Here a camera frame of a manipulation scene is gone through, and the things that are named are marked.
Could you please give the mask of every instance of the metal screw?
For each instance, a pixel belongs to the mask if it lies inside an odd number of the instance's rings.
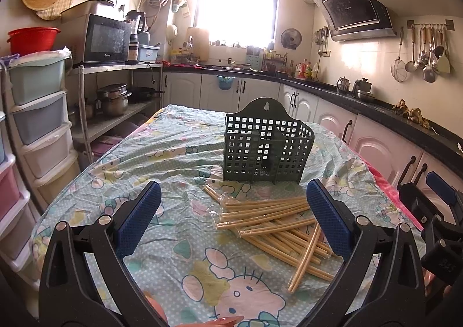
[[[56,225],[56,230],[63,230],[68,224],[66,224],[65,221],[60,221],[59,223],[57,223]]]
[[[357,223],[362,227],[366,227],[370,223],[370,220],[368,220],[365,216],[358,216]]]
[[[103,215],[98,219],[98,224],[100,225],[106,225],[111,222],[111,216],[108,215]]]
[[[400,228],[402,231],[404,231],[405,233],[408,233],[410,231],[410,226],[408,224],[405,224],[405,223],[402,223],[400,225]]]

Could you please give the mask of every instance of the microwave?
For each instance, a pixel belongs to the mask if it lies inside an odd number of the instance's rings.
[[[333,41],[396,36],[387,8],[377,0],[313,0]]]
[[[55,48],[67,46],[74,65],[128,60],[129,23],[90,13],[61,24],[59,29]]]

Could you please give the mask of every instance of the shelf leg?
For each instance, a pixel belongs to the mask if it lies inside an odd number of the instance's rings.
[[[87,115],[85,114],[85,89],[84,89],[84,66],[79,66],[79,115],[80,115],[80,126],[82,133],[84,134],[85,151],[87,152],[87,158],[89,163],[93,164],[92,148],[89,142],[89,129],[87,128]]]

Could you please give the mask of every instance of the stainless steel kettle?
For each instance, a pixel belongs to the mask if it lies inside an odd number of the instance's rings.
[[[371,83],[368,83],[367,82],[368,79],[365,79],[364,77],[362,78],[362,80],[356,80],[356,82],[354,83],[354,87],[352,89],[352,92],[355,94],[357,93],[358,91],[364,91],[364,92],[371,92],[371,86],[373,84]]]
[[[347,93],[349,92],[350,81],[349,79],[340,77],[336,83],[338,93]]]

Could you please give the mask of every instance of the blue gripper pad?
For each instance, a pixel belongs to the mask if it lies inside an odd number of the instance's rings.
[[[115,236],[116,256],[122,260],[132,255],[148,224],[161,204],[161,187],[153,182],[138,196],[138,203],[130,212]]]
[[[449,206],[457,202],[455,190],[436,172],[432,171],[426,176],[426,184]]]
[[[323,184],[314,179],[307,185],[307,202],[336,255],[349,260],[354,248],[354,215],[334,200]]]

